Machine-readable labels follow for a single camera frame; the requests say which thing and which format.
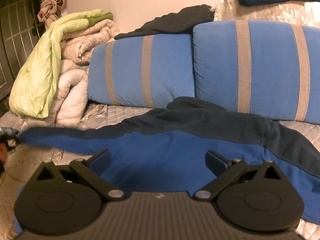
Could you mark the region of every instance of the dark green fabric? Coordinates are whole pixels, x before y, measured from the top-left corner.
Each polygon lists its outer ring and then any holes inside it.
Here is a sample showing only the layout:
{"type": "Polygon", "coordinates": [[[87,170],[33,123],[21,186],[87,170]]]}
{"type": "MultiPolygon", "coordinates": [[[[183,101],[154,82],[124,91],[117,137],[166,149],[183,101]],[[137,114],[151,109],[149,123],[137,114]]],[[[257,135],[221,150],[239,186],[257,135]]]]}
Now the dark green fabric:
{"type": "Polygon", "coordinates": [[[88,28],[92,27],[96,23],[101,22],[101,21],[103,21],[105,19],[112,20],[113,19],[112,13],[105,13],[105,14],[102,14],[101,16],[99,16],[99,17],[90,17],[90,18],[88,18],[88,22],[89,22],[88,28]]]}

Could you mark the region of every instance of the orange object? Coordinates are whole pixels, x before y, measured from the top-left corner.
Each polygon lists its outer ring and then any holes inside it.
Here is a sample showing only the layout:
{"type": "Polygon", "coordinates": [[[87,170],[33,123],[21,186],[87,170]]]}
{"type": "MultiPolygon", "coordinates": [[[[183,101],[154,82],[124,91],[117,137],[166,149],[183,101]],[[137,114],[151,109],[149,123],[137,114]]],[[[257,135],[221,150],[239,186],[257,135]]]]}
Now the orange object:
{"type": "Polygon", "coordinates": [[[0,161],[5,164],[8,157],[8,150],[5,143],[0,143],[0,161]]]}

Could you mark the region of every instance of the triangular cutout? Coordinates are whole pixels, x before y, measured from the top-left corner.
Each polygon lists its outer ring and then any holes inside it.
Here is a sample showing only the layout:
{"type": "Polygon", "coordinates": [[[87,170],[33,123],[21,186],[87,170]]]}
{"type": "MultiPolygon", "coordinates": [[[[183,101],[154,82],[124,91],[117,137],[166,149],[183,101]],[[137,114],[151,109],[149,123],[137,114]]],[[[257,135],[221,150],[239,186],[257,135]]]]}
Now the triangular cutout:
{"type": "Polygon", "coordinates": [[[266,174],[264,176],[266,179],[281,179],[279,174],[273,167],[267,169],[266,174]]]}
{"type": "Polygon", "coordinates": [[[37,180],[44,180],[44,179],[53,179],[53,176],[47,167],[43,167],[42,171],[40,172],[37,180]]]}

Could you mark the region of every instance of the quilted mattress pad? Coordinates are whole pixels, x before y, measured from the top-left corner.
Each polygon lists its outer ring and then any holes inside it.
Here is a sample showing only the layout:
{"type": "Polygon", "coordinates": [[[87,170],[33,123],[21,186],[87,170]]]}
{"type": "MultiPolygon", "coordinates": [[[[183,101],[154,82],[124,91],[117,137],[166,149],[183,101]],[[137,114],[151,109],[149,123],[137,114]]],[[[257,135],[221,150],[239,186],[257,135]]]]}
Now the quilted mattress pad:
{"type": "MultiPolygon", "coordinates": [[[[114,125],[125,118],[148,112],[149,108],[108,106],[105,119],[96,129],[105,125],[114,125]]],[[[316,149],[320,150],[320,125],[296,121],[280,122],[282,125],[297,130],[303,134],[316,149]]],[[[8,157],[5,164],[6,171],[0,177],[0,240],[11,240],[16,236],[13,225],[13,205],[19,188],[25,184],[39,164],[50,159],[56,165],[65,165],[78,158],[79,155],[50,148],[31,148],[21,145],[14,154],[8,157]]],[[[300,220],[297,232],[307,240],[320,239],[320,226],[300,220]]]]}

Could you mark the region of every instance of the striped cushion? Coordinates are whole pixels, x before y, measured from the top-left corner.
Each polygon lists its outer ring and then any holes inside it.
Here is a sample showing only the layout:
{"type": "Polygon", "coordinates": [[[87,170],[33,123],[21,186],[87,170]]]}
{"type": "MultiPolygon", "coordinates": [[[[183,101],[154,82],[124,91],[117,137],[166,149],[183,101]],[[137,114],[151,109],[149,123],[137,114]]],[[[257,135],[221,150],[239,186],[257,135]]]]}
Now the striped cushion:
{"type": "Polygon", "coordinates": [[[196,97],[230,111],[320,123],[320,29],[273,21],[194,28],[196,97]]]}
{"type": "Polygon", "coordinates": [[[195,97],[192,36],[158,34],[97,46],[91,56],[89,99],[107,105],[166,107],[195,97]]]}

